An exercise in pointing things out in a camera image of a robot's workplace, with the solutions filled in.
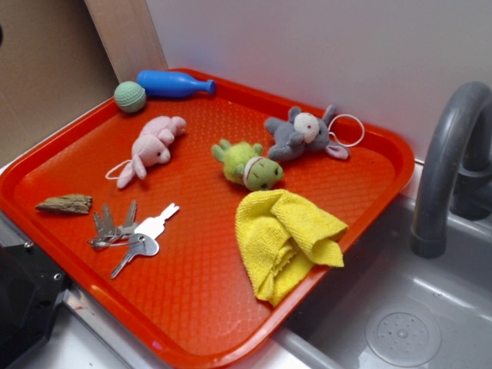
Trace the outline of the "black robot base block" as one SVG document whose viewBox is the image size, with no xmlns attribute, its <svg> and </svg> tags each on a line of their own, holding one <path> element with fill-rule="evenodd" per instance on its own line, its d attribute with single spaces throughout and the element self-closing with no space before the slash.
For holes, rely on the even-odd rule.
<svg viewBox="0 0 492 369">
<path fill-rule="evenodd" d="M 1 367 L 46 345 L 68 276 L 32 241 L 1 247 Z"/>
</svg>

